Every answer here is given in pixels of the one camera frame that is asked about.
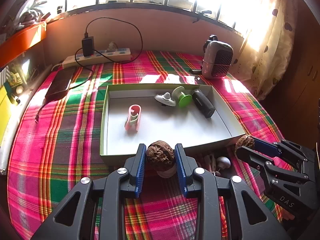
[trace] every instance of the plaid bedspread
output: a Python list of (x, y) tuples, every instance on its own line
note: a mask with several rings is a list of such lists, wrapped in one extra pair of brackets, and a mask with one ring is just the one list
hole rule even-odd
[[(231, 75), (204, 80), (192, 76), (190, 68), (200, 69), (202, 57), (182, 53), (144, 51), (129, 64), (93, 65), (91, 81), (70, 90), (58, 102), (49, 103), (35, 123), (36, 112), (57, 72), (52, 72), (32, 98), (13, 143), (8, 169), (8, 203), (16, 230), (29, 239), (41, 222), (84, 176), (98, 179), (116, 167), (106, 166), (99, 157), (100, 125), (106, 86), (123, 83), (211, 84), (229, 105), (248, 134), (269, 142), (282, 138), (273, 120), (249, 91)], [(78, 68), (73, 84), (87, 79), (89, 71)], [(282, 219), (281, 208), (266, 198), (258, 171), (251, 169), (226, 149), (234, 174)], [(275, 163), (289, 168), (280, 159)], [(222, 230), (226, 237), (223, 199), (220, 198)], [(197, 200), (180, 194), (177, 177), (161, 179), (148, 171), (139, 199), (127, 199), (125, 226), (127, 239), (194, 239)]]

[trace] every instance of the green disc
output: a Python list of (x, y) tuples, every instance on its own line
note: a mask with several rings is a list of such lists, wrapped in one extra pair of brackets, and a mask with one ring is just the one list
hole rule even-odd
[(181, 95), (179, 98), (179, 107), (186, 107), (192, 101), (191, 95)]

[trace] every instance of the black cylindrical object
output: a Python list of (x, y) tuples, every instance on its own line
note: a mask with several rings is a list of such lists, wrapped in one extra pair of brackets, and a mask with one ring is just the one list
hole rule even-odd
[(208, 98), (206, 98), (206, 96), (199, 89), (193, 90), (192, 98), (200, 112), (206, 118), (210, 118), (213, 115), (215, 111), (213, 104), (209, 101)]

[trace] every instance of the curtain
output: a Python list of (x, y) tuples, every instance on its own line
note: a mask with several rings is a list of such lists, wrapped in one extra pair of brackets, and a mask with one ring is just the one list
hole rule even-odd
[(291, 57), (297, 0), (261, 0), (229, 72), (263, 100), (282, 79)]

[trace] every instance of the power strip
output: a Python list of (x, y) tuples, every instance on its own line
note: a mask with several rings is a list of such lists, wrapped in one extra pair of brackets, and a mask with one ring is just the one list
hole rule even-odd
[[(113, 61), (126, 61), (131, 59), (130, 49), (115, 49), (114, 51), (99, 50), (99, 52)], [(84, 66), (111, 62), (97, 52), (93, 55), (84, 57), (83, 54), (76, 55), (77, 61)], [(63, 68), (77, 66), (75, 56), (69, 56), (62, 62)]]

